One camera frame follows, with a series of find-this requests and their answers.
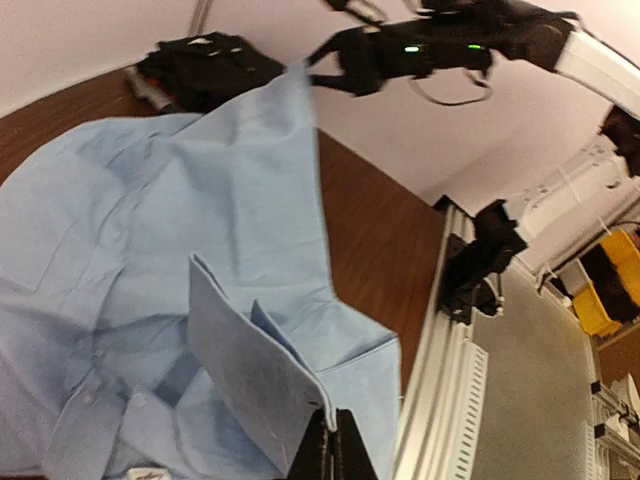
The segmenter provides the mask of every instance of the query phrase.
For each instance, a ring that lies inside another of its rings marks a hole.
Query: shirt button
[[[144,398],[144,394],[136,393],[131,398],[134,407],[142,408],[147,404],[147,399]]]
[[[85,393],[84,395],[82,395],[82,403],[87,406],[91,405],[93,403],[93,400],[93,395],[91,395],[90,393]]]

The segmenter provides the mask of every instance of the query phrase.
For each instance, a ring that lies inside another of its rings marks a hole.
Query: gray floor
[[[478,316],[474,332],[489,371],[472,479],[584,480],[586,337],[520,268],[503,276],[503,288],[505,315]]]

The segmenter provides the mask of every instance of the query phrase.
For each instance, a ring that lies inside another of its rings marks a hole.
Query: wooden table
[[[135,100],[120,71],[39,100],[0,119],[0,182],[39,146],[81,123],[152,114],[148,105]],[[405,389],[444,219],[322,132],[319,148],[336,291],[345,303],[398,333]]]

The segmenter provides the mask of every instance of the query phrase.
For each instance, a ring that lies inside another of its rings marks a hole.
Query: yellow container
[[[606,337],[613,335],[622,324],[611,320],[592,282],[573,299],[573,307],[578,314],[582,329],[589,335]]]
[[[640,305],[640,252],[631,237],[620,230],[609,235],[600,245],[616,267],[625,290],[636,305]]]

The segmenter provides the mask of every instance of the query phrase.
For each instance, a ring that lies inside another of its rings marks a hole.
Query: wire
[[[438,100],[437,98],[432,97],[427,92],[425,92],[415,78],[408,78],[407,83],[409,84],[411,90],[413,90],[416,94],[418,94],[425,100],[428,100],[429,102],[440,105],[442,107],[462,107],[464,105],[471,105],[473,103],[485,102],[493,96],[493,88],[491,88],[491,85],[489,85],[487,82],[475,78],[469,70],[465,70],[465,75],[476,87],[480,87],[485,90],[485,93],[482,97],[472,100],[463,100],[461,102],[443,102],[442,100]]]

